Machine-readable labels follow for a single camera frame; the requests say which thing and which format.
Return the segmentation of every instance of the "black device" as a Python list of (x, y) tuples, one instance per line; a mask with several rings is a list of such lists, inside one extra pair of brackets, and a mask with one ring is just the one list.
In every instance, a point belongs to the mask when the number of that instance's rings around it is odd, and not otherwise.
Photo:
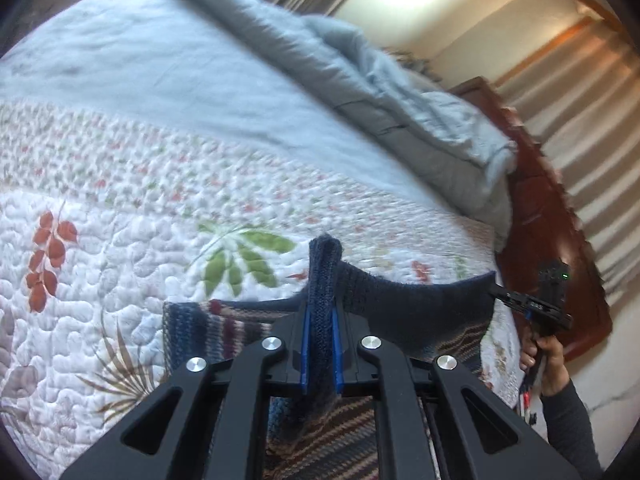
[[(498, 287), (516, 310), (566, 324), (551, 304)], [(408, 358), (336, 304), (334, 378), (343, 396), (373, 396), (381, 480), (578, 480), (575, 469), (455, 356)], [(303, 304), (232, 360), (194, 357), (127, 413), (61, 480), (255, 480), (270, 397), (305, 393)]]
[[(519, 294), (495, 285), (494, 298), (524, 315), (531, 323), (533, 338), (555, 335), (560, 330), (569, 330), (573, 319), (564, 312), (566, 284), (569, 280), (569, 266), (561, 260), (555, 260), (540, 266), (538, 271), (538, 296)], [(535, 413), (529, 413), (530, 391), (538, 378), (544, 373), (545, 353), (539, 351), (534, 365), (528, 370), (520, 385), (520, 416), (530, 425), (537, 423)]]

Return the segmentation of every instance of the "green leaf pattern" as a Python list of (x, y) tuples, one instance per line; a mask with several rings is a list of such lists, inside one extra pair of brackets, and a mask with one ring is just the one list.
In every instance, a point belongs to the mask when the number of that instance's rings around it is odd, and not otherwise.
[(238, 297), (242, 292), (242, 279), (244, 278), (244, 273), (242, 272), (240, 267), (236, 265), (236, 260), (233, 255), (229, 257), (229, 265), (227, 269), (229, 272), (229, 285), (231, 285), (231, 290), (234, 292), (234, 296)]
[(262, 253), (268, 251), (286, 254), (296, 247), (292, 240), (254, 226), (243, 226), (225, 232), (222, 227), (213, 222), (202, 222), (198, 224), (198, 231), (213, 236), (212, 241), (196, 258), (197, 260), (214, 249), (207, 256), (203, 275), (208, 298), (220, 283), (225, 281), (229, 284), (233, 295), (238, 297), (242, 293), (242, 282), (246, 274), (250, 274), (263, 286), (269, 288), (278, 286), (276, 275)]
[(204, 284), (207, 296), (210, 296), (218, 288), (222, 277), (225, 275), (225, 270), (225, 251), (224, 249), (218, 249), (210, 257), (204, 269)]
[(469, 270), (466, 267), (466, 260), (459, 255), (454, 257), (454, 266), (456, 269), (456, 278), (465, 280), (469, 277)]

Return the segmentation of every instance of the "gray blanket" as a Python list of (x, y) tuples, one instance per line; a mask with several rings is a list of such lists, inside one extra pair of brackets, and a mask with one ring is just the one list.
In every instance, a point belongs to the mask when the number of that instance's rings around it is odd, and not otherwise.
[(418, 92), (348, 23), (298, 16), (263, 0), (191, 1), (374, 136), (462, 213), (492, 225), (496, 248), (503, 247), (515, 146), (476, 108), (446, 92)]

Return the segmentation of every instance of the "white quilted bedspread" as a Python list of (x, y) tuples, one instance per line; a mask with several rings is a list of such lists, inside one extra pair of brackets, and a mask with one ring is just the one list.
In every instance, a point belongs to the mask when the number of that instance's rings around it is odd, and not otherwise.
[[(495, 269), (483, 224), (210, 137), (19, 102), (0, 142), (0, 414), (43, 478), (159, 383), (167, 298), (290, 296), (323, 232), (400, 282)], [(497, 303), (484, 378), (510, 404), (517, 355)]]

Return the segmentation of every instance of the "silver bolt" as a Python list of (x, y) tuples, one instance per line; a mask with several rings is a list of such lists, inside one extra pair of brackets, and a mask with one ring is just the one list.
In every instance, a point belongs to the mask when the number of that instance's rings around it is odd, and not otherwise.
[(441, 355), (438, 357), (436, 363), (443, 370), (453, 370), (453, 368), (458, 366), (458, 361), (456, 361), (456, 358), (453, 357), (453, 355)]
[(360, 343), (364, 348), (369, 350), (375, 350), (376, 348), (380, 348), (380, 345), (382, 345), (380, 338), (374, 335), (367, 335), (366, 337), (363, 337)]
[(267, 337), (262, 340), (262, 348), (265, 350), (277, 350), (282, 346), (282, 341), (277, 337)]
[(190, 372), (200, 372), (207, 366), (207, 362), (202, 357), (192, 357), (187, 361), (187, 370)]

